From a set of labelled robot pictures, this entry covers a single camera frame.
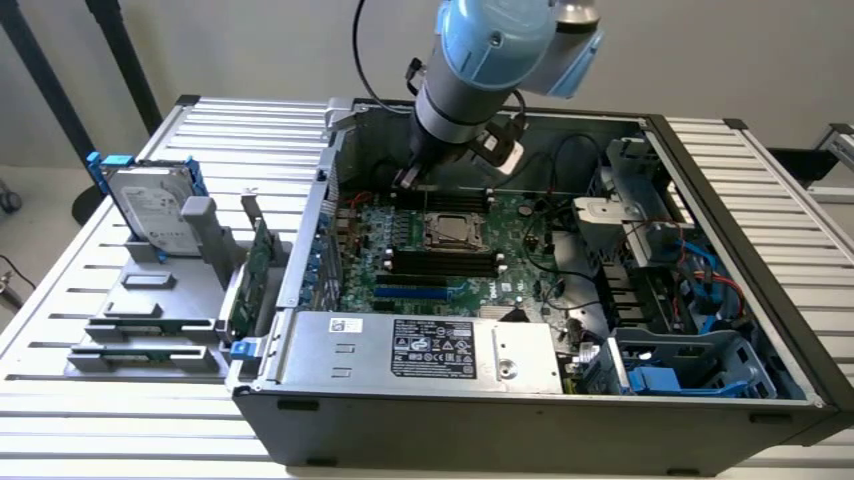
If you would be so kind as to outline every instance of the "black pole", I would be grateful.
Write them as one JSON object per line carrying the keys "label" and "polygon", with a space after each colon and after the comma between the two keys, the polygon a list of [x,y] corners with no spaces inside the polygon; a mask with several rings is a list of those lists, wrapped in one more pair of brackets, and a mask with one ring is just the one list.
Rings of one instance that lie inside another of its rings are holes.
{"label": "black pole", "polygon": [[58,83],[55,73],[50,68],[35,37],[31,34],[17,0],[0,0],[0,23],[26,66],[29,75],[35,82],[41,96],[47,102],[55,121],[62,127],[62,132],[65,132],[77,154],[77,160],[79,160],[85,168],[85,157],[94,151],[94,145],[79,122],[79,117],[77,117],[74,107],[70,105],[62,85]]}
{"label": "black pole", "polygon": [[154,96],[150,93],[145,72],[138,63],[136,50],[133,50],[133,43],[130,42],[128,31],[124,28],[118,0],[85,0],[85,4],[101,27],[112,57],[118,65],[124,83],[130,91],[130,97],[133,97],[136,110],[138,111],[140,117],[142,117],[145,129],[148,130],[148,134],[153,135],[154,130],[157,130],[162,122],[162,117],[157,109]]}

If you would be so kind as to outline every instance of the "white label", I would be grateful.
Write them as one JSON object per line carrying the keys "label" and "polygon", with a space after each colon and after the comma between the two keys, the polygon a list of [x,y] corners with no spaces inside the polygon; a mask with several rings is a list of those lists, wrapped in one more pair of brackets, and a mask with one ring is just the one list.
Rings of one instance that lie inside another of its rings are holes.
{"label": "white label", "polygon": [[148,242],[165,253],[198,255],[196,237],[181,219],[182,204],[174,195],[161,188],[144,187],[124,187],[121,195]]}
{"label": "white label", "polygon": [[361,333],[360,318],[329,319],[329,333]]}

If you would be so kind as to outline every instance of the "white wall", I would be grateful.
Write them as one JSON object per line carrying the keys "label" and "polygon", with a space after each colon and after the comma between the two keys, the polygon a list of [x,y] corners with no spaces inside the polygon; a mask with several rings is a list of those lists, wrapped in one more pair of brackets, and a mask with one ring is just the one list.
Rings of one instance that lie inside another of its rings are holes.
{"label": "white wall", "polygon": [[[82,0],[21,0],[95,146],[138,150],[145,132]],[[349,53],[354,0],[122,0],[161,110],[180,93],[322,100],[364,96]],[[425,59],[436,0],[368,0],[362,63],[384,97]],[[854,121],[849,0],[599,0],[605,44],[571,102],[532,105],[739,117],[765,144],[807,146]],[[73,166],[0,34],[0,163]]]}

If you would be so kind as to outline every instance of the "green circuit board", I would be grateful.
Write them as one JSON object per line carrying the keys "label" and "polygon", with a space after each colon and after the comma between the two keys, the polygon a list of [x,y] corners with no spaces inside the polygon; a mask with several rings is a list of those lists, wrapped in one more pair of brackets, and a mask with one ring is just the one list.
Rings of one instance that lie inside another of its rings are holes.
{"label": "green circuit board", "polygon": [[[482,250],[504,254],[506,271],[497,278],[446,277],[448,295],[440,300],[374,298],[376,275],[388,273],[381,266],[382,251],[389,245],[402,251],[426,250],[424,219],[426,215],[440,213],[434,210],[402,210],[394,208],[386,199],[374,197],[372,202],[358,207],[344,235],[349,241],[341,239],[338,233],[338,242],[344,246],[341,310],[372,312],[374,300],[390,300],[394,304],[393,313],[397,314],[476,316],[482,306],[512,305],[520,305],[526,312],[539,312],[533,284],[539,280],[540,288],[545,290],[556,281],[556,276],[537,270],[525,260],[522,234],[533,216],[518,214],[521,205],[533,208],[533,200],[521,195],[496,195],[488,213],[466,214],[481,222],[478,234]],[[529,255],[540,264],[553,267],[553,255],[541,253],[544,233],[543,222],[535,222],[529,234],[539,243]],[[358,239],[358,247],[353,245],[353,239]],[[366,247],[361,245],[362,240],[366,240]]]}
{"label": "green circuit board", "polygon": [[257,220],[254,239],[246,253],[240,291],[230,310],[229,323],[236,338],[252,333],[266,289],[266,270],[273,258],[273,245],[264,219]]}

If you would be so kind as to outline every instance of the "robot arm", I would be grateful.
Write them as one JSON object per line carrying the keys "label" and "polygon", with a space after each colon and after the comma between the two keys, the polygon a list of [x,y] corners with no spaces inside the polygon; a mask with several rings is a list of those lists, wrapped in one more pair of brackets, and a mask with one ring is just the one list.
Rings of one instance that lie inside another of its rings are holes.
{"label": "robot arm", "polygon": [[502,173],[512,171],[508,162],[520,156],[524,117],[508,128],[492,124],[492,117],[516,89],[573,95],[601,40],[597,24],[592,0],[441,3],[437,42],[409,119],[412,157],[400,186],[412,186],[434,165],[458,159],[469,149]]}

